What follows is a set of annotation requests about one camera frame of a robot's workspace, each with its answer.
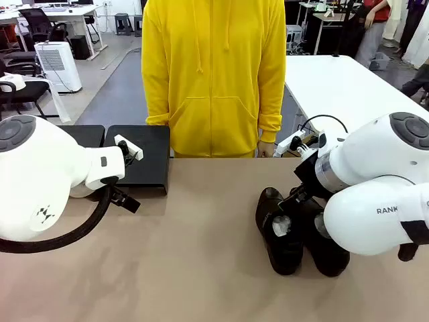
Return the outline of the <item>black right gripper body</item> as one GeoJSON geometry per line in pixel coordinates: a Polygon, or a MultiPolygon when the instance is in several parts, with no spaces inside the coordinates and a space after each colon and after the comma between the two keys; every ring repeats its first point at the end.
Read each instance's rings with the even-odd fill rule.
{"type": "Polygon", "coordinates": [[[294,189],[300,200],[316,197],[328,201],[334,193],[335,174],[329,163],[329,157],[318,157],[318,152],[313,152],[296,167],[294,174],[300,179],[301,184],[294,189]]]}

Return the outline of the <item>person's left hand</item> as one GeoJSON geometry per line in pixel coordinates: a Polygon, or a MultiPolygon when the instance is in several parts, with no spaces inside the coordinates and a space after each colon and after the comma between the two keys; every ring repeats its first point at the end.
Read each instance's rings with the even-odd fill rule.
{"type": "Polygon", "coordinates": [[[275,144],[259,141],[257,144],[258,158],[272,158],[275,152],[275,144]]]}

